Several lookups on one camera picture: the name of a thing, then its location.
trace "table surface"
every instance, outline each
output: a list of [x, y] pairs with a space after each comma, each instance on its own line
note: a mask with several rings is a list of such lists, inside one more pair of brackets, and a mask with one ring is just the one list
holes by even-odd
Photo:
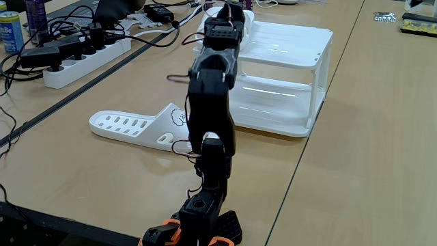
[[[258, 21], [333, 30], [331, 77], [362, 2], [299, 3], [256, 9], [255, 13]], [[197, 29], [199, 20], [198, 16], [182, 28], [179, 42]], [[200, 182], [185, 158], [104, 139], [93, 134], [87, 122], [105, 109], [154, 115], [168, 103], [182, 106], [187, 86], [170, 83], [165, 77], [186, 73], [194, 59], [191, 49], [176, 45], [152, 48], [27, 131], [0, 162], [0, 180], [10, 200], [138, 237], [177, 211], [185, 200], [185, 190]], [[245, 66], [251, 74], [262, 69], [273, 79], [299, 77], [305, 82], [311, 78], [311, 73]], [[237, 154], [223, 212], [237, 212], [244, 230], [243, 245], [263, 245], [306, 139], [242, 128], [236, 136]]]
[[435, 245], [436, 39], [366, 0], [269, 245]]
[[[55, 0], [46, 3], [46, 11], [53, 12], [60, 8], [63, 8], [71, 3], [74, 3], [78, 0]], [[187, 17], [194, 9], [191, 10], [182, 10], [175, 13], [175, 19], [182, 20]], [[27, 22], [27, 17], [25, 12], [20, 13], [21, 23]], [[164, 25], [161, 27], [162, 29], [168, 29], [170, 26]], [[131, 29], [131, 33], [138, 33], [140, 31], [144, 31], [143, 29], [139, 29], [137, 27]], [[159, 33], [151, 33], [144, 36], [141, 36], [144, 40], [153, 40], [158, 37]], [[24, 33], [25, 39], [28, 39], [28, 35]], [[127, 58], [129, 55], [132, 55], [135, 51], [139, 50], [143, 47], [144, 44], [141, 42], [132, 42], [132, 49], [129, 52], [120, 55], [118, 58], [110, 61], [106, 65], [96, 69], [95, 71], [89, 73], [88, 75], [78, 79], [77, 81], [61, 88], [59, 90], [55, 90], [52, 88], [48, 88], [44, 86], [44, 80], [38, 79], [35, 81], [28, 82], [14, 82], [9, 93], [5, 96], [0, 97], [0, 105], [10, 114], [12, 114], [17, 120], [17, 126], [21, 126], [24, 122], [33, 119], [37, 115], [41, 114], [49, 107], [55, 105], [60, 100], [64, 99], [71, 93], [77, 91], [79, 88], [83, 87], [85, 84], [90, 82], [92, 79], [95, 79], [103, 72], [107, 71], [114, 65], [120, 63], [123, 59]], [[0, 60], [6, 57], [6, 53], [4, 51], [3, 45], [0, 45]], [[0, 80], [1, 87], [3, 89], [4, 80]], [[13, 123], [11, 119], [7, 116], [1, 114], [0, 115], [0, 139], [4, 138], [7, 134], [9, 134], [10, 129], [12, 128]]]

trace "white power strip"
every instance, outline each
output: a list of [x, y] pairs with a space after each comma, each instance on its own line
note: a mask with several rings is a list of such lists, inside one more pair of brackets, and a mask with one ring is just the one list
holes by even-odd
[[131, 42], [132, 40], [125, 38], [118, 40], [115, 44], [106, 45], [105, 49], [99, 50], [93, 55], [83, 55], [85, 59], [80, 61], [64, 60], [61, 65], [62, 69], [58, 72], [44, 69], [42, 72], [44, 84], [50, 88], [60, 89], [130, 51]]

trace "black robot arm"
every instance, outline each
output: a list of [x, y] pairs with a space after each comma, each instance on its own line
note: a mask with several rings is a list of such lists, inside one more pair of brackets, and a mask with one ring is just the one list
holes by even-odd
[[201, 55], [188, 71], [189, 140], [193, 152], [199, 154], [195, 169], [203, 178], [202, 189], [172, 216], [176, 224], [150, 228], [143, 238], [143, 246], [163, 246], [170, 238], [172, 244], [168, 245], [183, 246], [230, 246], [242, 240], [235, 212], [219, 214], [227, 195], [227, 179], [236, 151], [229, 90], [236, 81], [243, 31], [242, 4], [234, 1], [228, 1], [216, 18], [205, 21]]

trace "black power adapter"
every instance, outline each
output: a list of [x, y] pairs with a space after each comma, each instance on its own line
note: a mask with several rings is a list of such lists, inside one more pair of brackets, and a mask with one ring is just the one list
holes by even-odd
[[175, 19], [173, 12], [161, 4], [145, 5], [144, 12], [147, 14], [147, 17], [154, 22], [170, 23]]
[[100, 23], [91, 23], [89, 27], [89, 38], [91, 43], [97, 50], [104, 49], [104, 32]]
[[20, 64], [22, 68], [39, 68], [50, 66], [51, 72], [62, 70], [62, 58], [58, 47], [39, 47], [25, 49], [21, 53]]
[[57, 47], [62, 59], [74, 56], [75, 60], [82, 59], [82, 44], [78, 36], [68, 36], [60, 40], [47, 42], [44, 47]]

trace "small black device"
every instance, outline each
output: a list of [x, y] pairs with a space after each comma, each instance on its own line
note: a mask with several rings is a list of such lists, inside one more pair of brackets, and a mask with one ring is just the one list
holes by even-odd
[[147, 17], [156, 23], [170, 23], [175, 19], [173, 12], [161, 4], [149, 4], [144, 6]]
[[67, 59], [71, 56], [74, 56], [75, 60], [82, 59], [82, 44], [78, 36], [67, 36], [43, 45], [44, 47], [57, 47], [61, 53], [61, 59]]

